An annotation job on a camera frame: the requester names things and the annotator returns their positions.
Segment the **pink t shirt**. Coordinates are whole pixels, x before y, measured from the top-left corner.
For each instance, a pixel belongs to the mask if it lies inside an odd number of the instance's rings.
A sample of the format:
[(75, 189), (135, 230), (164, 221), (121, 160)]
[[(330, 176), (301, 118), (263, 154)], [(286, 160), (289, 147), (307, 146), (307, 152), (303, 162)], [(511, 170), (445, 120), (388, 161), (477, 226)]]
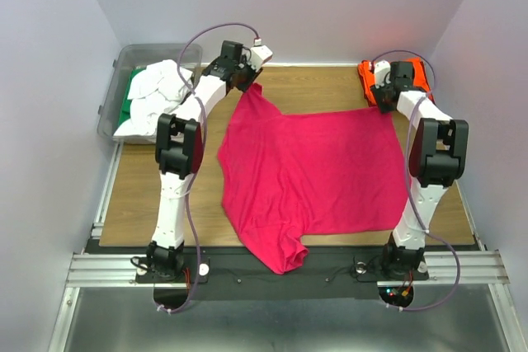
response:
[(224, 212), (243, 245), (278, 275), (302, 266), (304, 236), (390, 230), (408, 198), (389, 115), (374, 108), (286, 115), (259, 84), (241, 96), (218, 160)]

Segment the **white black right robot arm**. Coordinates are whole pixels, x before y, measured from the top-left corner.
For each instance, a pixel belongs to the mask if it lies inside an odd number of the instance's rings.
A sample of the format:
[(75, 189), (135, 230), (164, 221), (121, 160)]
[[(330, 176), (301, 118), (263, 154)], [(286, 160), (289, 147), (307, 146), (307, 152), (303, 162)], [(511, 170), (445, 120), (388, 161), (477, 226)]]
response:
[(398, 278), (424, 270), (426, 237), (443, 195), (465, 169), (469, 124), (440, 110), (431, 93), (414, 84), (410, 61), (374, 63), (370, 92), (383, 113), (397, 111), (409, 122), (404, 183), (408, 200), (380, 257), (384, 275)]

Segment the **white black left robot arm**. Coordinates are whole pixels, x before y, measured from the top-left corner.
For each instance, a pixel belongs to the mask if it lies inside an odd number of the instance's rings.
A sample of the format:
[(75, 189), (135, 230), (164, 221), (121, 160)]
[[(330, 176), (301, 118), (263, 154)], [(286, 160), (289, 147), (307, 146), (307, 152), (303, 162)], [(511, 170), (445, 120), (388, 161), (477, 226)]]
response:
[(185, 201), (204, 156), (202, 129), (216, 104), (234, 88), (245, 92), (271, 56), (266, 46), (248, 48), (224, 41), (219, 56), (201, 72), (198, 85), (176, 113), (158, 117), (154, 157), (161, 181), (160, 204), (146, 256), (138, 260), (139, 270), (166, 281), (188, 273), (183, 255)]

